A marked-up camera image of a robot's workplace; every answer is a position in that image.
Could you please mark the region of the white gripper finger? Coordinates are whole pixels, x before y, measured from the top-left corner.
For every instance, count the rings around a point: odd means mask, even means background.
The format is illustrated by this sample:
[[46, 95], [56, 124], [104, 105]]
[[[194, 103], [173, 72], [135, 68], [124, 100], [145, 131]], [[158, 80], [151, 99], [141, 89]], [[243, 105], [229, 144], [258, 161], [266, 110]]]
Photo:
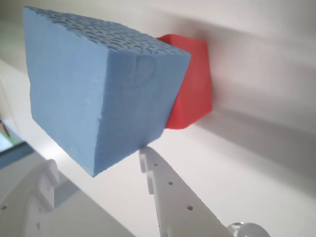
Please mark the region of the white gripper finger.
[[59, 171], [54, 160], [32, 169], [0, 202], [2, 237], [49, 237]]
[[139, 151], [162, 237], [230, 237], [232, 234], [154, 149]]

